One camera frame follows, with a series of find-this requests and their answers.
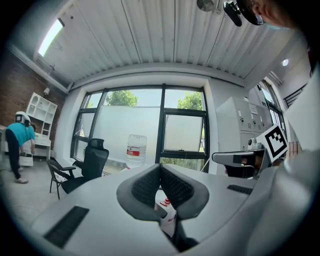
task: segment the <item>white helmet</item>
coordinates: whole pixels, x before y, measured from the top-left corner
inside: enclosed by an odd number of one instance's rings
[[[24,124],[28,127],[31,123],[30,117],[23,111],[18,111],[15,113],[15,122]]]

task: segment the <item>sneaker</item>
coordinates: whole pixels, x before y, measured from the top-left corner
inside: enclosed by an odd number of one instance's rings
[[[25,178],[18,178],[15,180],[15,183],[19,183],[19,184],[27,184],[29,181]]]

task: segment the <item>black pants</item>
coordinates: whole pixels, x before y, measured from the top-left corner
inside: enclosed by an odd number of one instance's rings
[[[19,179],[21,177],[19,173],[19,142],[14,134],[14,132],[10,129],[5,130],[5,138],[6,142],[8,143],[8,150],[9,150],[9,159],[10,159],[10,165],[11,169],[14,173],[14,176],[16,179]]]

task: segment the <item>skylight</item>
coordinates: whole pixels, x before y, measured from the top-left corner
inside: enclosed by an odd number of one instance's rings
[[[55,39],[56,35],[59,33],[59,31],[64,27],[62,21],[57,19],[53,25],[50,27],[48,33],[45,35],[45,38],[42,41],[42,44],[39,48],[38,53],[43,57],[49,48],[52,41]]]

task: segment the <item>black mesh chair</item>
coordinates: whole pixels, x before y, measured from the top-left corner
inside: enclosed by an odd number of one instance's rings
[[[48,164],[50,173],[51,173],[51,183],[50,183],[50,190],[49,192],[51,193],[51,188],[52,188],[52,182],[55,182],[56,185],[56,191],[58,194],[58,199],[60,200],[60,195],[59,195],[59,186],[63,183],[63,181],[59,181],[56,178],[56,174],[59,174],[60,176],[68,179],[72,179],[74,178],[74,174],[72,172],[72,170],[76,169],[75,167],[66,167],[63,168],[58,162],[54,161],[54,160],[47,160],[46,163]],[[63,171],[69,171],[70,175],[66,174]]]
[[[69,194],[82,184],[101,177],[108,156],[109,150],[104,148],[103,139],[93,138],[89,140],[88,146],[84,151],[84,161],[75,161],[73,163],[73,166],[81,168],[82,177],[74,177],[72,174],[72,176],[66,178],[67,180],[61,184],[63,190]],[[70,168],[75,169],[75,167],[66,167],[64,169],[69,170]]]

